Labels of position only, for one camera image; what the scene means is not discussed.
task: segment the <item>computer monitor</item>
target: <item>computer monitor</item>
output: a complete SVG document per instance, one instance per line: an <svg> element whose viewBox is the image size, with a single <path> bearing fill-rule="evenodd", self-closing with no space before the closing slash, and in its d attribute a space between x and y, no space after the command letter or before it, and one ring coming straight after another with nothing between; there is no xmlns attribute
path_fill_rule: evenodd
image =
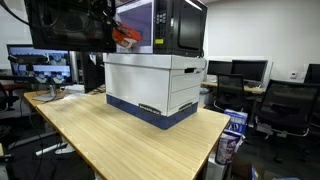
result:
<svg viewBox="0 0 320 180"><path fill-rule="evenodd" d="M209 61L207 75L231 74L232 62Z"/></svg>
<svg viewBox="0 0 320 180"><path fill-rule="evenodd" d="M267 68L266 60L232 60L232 74L242 74L247 84L262 83Z"/></svg>
<svg viewBox="0 0 320 180"><path fill-rule="evenodd" d="M12 74L32 76L35 84L70 85L73 84L68 51L34 49L32 45L7 45L8 54L18 58L42 58L39 64L31 67L24 64L11 64Z"/></svg>
<svg viewBox="0 0 320 180"><path fill-rule="evenodd" d="M309 64L304 83L320 84L320 64Z"/></svg>

